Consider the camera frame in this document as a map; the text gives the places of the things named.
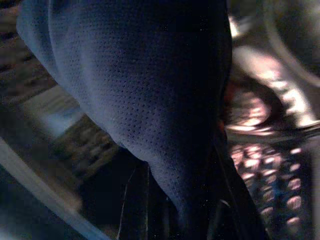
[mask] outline perforated fabric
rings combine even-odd
[[[205,239],[207,158],[231,62],[225,2],[25,0],[17,30],[87,115],[149,163],[183,239]]]

